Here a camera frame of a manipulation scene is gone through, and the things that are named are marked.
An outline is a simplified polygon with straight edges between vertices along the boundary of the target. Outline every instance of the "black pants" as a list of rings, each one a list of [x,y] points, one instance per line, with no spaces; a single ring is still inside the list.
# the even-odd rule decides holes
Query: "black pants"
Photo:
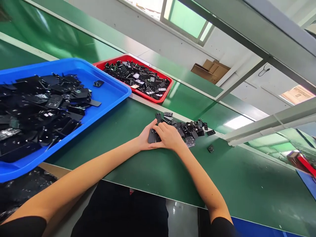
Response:
[[[102,180],[71,236],[168,236],[166,199]]]

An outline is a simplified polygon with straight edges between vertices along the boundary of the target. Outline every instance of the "electrical cable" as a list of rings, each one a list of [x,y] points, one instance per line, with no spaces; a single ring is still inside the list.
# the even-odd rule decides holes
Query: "electrical cable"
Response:
[[[266,67],[267,64],[268,64],[268,63],[266,63],[266,64],[263,66],[263,69],[262,69],[261,72],[259,72],[258,76],[260,76],[260,73],[262,73],[263,71],[265,71],[265,72],[264,72],[261,76],[263,76],[267,71],[270,71],[269,68],[268,68],[267,70],[265,69],[265,67]]]

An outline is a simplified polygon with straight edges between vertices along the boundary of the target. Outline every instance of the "black sleeve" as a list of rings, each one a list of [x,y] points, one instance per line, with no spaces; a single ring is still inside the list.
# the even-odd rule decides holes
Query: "black sleeve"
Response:
[[[211,237],[237,237],[234,225],[224,217],[216,217],[211,224]]]
[[[46,220],[42,217],[21,217],[0,225],[1,237],[41,237],[46,228]]]

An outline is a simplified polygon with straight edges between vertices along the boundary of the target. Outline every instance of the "person's right hand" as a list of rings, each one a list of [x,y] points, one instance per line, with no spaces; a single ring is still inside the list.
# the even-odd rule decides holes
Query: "person's right hand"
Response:
[[[165,122],[159,123],[158,126],[153,126],[153,129],[158,133],[161,142],[152,143],[149,147],[152,148],[167,148],[177,151],[179,148],[187,147],[177,129]]]

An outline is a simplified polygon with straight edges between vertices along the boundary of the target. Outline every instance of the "human hand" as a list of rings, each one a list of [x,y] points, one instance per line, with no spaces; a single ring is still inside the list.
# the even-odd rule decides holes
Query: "human hand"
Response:
[[[161,142],[150,144],[150,148],[167,148],[177,151],[182,147],[187,147],[175,127],[162,122],[158,126],[153,126],[153,129],[158,133]]]
[[[157,119],[154,119],[153,122],[148,124],[144,128],[144,130],[141,132],[141,134],[138,137],[136,137],[137,146],[139,147],[140,150],[155,149],[154,147],[149,147],[150,144],[148,143],[148,136],[149,136],[150,130],[156,123],[157,123]]]

